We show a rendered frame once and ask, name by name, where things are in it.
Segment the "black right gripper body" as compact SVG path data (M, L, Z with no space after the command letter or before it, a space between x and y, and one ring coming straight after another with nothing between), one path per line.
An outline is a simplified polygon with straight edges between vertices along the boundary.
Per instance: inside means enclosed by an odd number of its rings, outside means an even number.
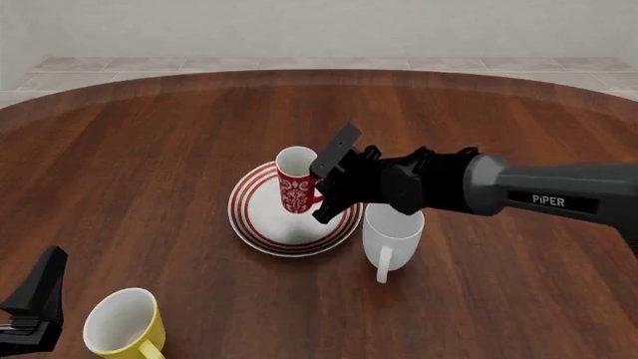
M387 202L381 190L381 154L376 146L367 146L362 152L349 149L328 175L327 201L338 205Z

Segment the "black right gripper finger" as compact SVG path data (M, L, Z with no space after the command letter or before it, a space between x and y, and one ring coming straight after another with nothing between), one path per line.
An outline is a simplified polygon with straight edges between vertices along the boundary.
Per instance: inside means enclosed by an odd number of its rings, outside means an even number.
M313 211L312 216L322 224L327 224L342 211L361 202L355 193L333 193L325 195L320 208Z

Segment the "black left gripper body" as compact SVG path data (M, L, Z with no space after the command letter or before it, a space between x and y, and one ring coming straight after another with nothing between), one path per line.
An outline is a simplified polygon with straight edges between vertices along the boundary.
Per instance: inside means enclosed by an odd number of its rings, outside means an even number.
M63 326L59 322L35 317L0 325L0 354L52 352L62 330Z

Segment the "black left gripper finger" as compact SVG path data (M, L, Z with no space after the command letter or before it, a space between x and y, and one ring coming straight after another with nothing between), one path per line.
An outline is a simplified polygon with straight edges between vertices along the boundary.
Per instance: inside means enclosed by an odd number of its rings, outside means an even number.
M68 254L57 245L48 247L30 273L1 304L12 320L64 325L63 278Z

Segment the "red patterned mug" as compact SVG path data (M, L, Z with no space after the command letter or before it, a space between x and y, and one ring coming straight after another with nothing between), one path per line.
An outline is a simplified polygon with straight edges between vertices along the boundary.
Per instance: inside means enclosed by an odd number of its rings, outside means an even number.
M302 146L283 149L276 156L280 199L287 211L301 214L323 200L322 194L315 194L318 179L310 174L310 166L316 158L313 150Z

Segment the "white plate with red rings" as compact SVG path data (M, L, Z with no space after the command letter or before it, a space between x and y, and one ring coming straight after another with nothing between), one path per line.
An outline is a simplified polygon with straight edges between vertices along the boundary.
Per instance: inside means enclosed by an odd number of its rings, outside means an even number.
M274 256L302 257L331 250L357 228L364 207L353 205L319 223L311 211L293 214L283 208L275 162L262 164L237 182L230 193L227 214L239 238Z

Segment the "white mug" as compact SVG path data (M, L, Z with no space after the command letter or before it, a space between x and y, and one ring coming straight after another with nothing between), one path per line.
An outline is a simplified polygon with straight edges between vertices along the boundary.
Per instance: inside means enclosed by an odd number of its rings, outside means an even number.
M390 205L369 203L363 221L363 248L376 267L376 280L386 283L390 271L406 265L415 254L425 227L421 211L402 214Z

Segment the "yellow mug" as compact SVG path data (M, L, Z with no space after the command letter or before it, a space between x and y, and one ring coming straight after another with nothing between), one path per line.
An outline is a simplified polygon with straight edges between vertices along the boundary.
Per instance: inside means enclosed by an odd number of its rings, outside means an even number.
M142 288L121 289L100 301L84 323L83 340L103 359L165 359L159 305Z

